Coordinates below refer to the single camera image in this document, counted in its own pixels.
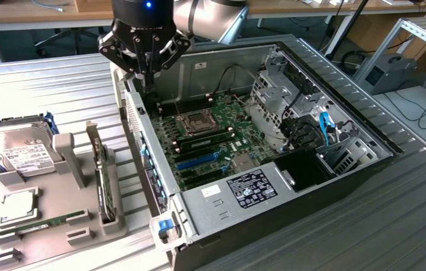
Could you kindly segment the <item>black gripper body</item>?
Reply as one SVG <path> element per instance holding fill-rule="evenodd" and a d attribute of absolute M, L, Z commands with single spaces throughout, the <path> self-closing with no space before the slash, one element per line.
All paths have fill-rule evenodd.
<path fill-rule="evenodd" d="M 112 1 L 112 33 L 123 43 L 167 43 L 175 33 L 172 1 Z"/>

